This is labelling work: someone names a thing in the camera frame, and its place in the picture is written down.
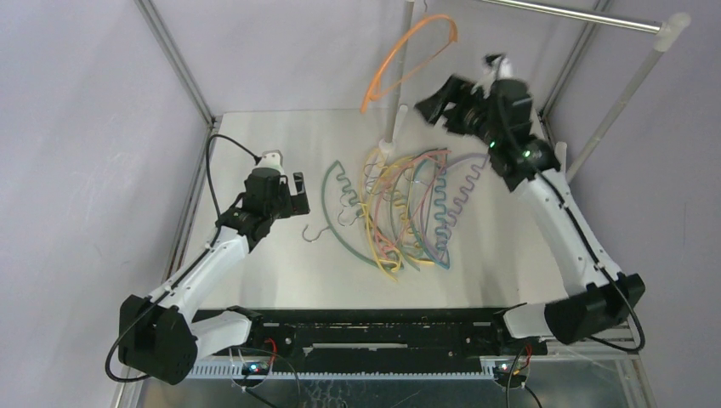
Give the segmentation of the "purple plastic hanger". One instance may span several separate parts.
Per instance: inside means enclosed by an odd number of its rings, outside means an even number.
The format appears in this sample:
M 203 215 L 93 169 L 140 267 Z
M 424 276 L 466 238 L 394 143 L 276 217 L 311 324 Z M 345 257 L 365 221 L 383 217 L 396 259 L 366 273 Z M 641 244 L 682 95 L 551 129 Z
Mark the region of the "purple plastic hanger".
M 447 175 L 448 170 L 468 164 L 468 173 L 463 176 L 463 182 L 459 186 L 456 194 L 451 197 L 451 205 L 448 206 L 446 202 L 447 220 L 451 227 L 451 236 L 453 228 L 457 225 L 458 217 L 463 213 L 464 206 L 468 203 L 470 195 L 474 192 L 487 161 L 487 154 L 470 153 L 449 161 L 446 166 Z

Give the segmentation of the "pink plastic hanger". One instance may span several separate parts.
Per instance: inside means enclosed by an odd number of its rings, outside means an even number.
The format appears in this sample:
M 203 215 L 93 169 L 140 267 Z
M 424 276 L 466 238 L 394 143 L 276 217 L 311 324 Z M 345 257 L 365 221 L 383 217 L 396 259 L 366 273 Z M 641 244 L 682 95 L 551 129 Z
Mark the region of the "pink plastic hanger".
M 402 156 L 390 164 L 377 158 L 377 174 L 362 182 L 361 215 L 371 259 L 392 275 L 406 266 L 450 268 L 446 229 L 447 148 Z

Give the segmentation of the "light green plastic hanger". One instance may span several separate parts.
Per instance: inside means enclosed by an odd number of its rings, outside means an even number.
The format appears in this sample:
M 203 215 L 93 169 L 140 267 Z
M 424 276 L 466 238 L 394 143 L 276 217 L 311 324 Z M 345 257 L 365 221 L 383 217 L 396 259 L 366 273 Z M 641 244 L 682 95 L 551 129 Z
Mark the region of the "light green plastic hanger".
M 419 271 L 419 261 L 414 257 L 416 242 L 411 229 L 412 222 L 408 218 L 414 167 L 415 165 L 410 161 L 405 162 L 403 166 L 398 166 L 389 193 L 389 217 L 394 245 L 400 252 L 403 264 Z

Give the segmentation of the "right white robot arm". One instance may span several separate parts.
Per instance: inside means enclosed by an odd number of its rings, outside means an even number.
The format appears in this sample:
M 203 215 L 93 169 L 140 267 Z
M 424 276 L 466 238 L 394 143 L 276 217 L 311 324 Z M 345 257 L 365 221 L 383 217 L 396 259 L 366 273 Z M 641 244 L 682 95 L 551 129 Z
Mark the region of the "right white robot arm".
M 646 336 L 635 307 L 645 293 L 643 279 L 626 274 L 603 248 L 576 204 L 561 164 L 548 141 L 532 130 L 533 98 L 513 78 L 481 86 L 450 76 L 439 90 L 418 101 L 415 111 L 428 125 L 440 122 L 449 134 L 486 145 L 491 168 L 508 192 L 529 209 L 559 267 L 565 297 L 529 303 L 503 312 L 491 330 L 492 345 L 512 354 L 527 338 L 552 337 L 569 345 L 632 321 L 640 351 Z

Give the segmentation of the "orange plastic hanger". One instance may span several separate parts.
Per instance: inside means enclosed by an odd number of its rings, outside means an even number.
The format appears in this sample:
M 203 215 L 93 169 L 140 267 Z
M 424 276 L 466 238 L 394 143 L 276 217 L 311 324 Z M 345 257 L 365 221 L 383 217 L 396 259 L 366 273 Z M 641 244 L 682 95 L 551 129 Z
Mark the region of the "orange plastic hanger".
M 377 102 L 384 98 L 391 91 L 400 89 L 401 85 L 414 77 L 420 70 L 425 68 L 431 61 L 438 58 L 452 44 L 458 42 L 457 22 L 448 14 L 423 14 L 418 21 L 413 20 L 416 1 L 403 1 L 403 11 L 401 16 L 401 34 L 393 47 L 387 52 L 382 62 L 372 75 L 372 79 L 366 87 L 360 104 L 359 112 L 365 114 L 372 102 Z M 405 59 L 402 54 L 407 51 L 408 43 L 427 26 L 435 22 L 445 22 L 447 25 L 446 42 L 438 48 L 433 54 L 422 60 L 416 66 L 406 71 L 400 68 L 400 77 L 394 79 L 386 88 L 382 88 L 383 77 L 390 68 L 392 63 L 400 63 Z

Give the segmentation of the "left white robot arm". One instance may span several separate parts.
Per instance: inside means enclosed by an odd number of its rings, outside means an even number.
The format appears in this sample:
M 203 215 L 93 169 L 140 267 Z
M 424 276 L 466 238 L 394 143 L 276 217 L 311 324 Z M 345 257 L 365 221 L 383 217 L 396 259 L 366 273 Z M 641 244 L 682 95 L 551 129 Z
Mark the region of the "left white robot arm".
M 119 334 L 108 353 L 139 371 L 175 385 L 196 362 L 236 346 L 256 354 L 266 333 L 251 312 L 230 306 L 203 320 L 196 313 L 205 298 L 265 238 L 272 225 L 309 213 L 301 172 L 288 177 L 270 167 L 255 168 L 233 205 L 220 213 L 215 230 L 198 257 L 144 297 L 128 296 L 119 310 Z

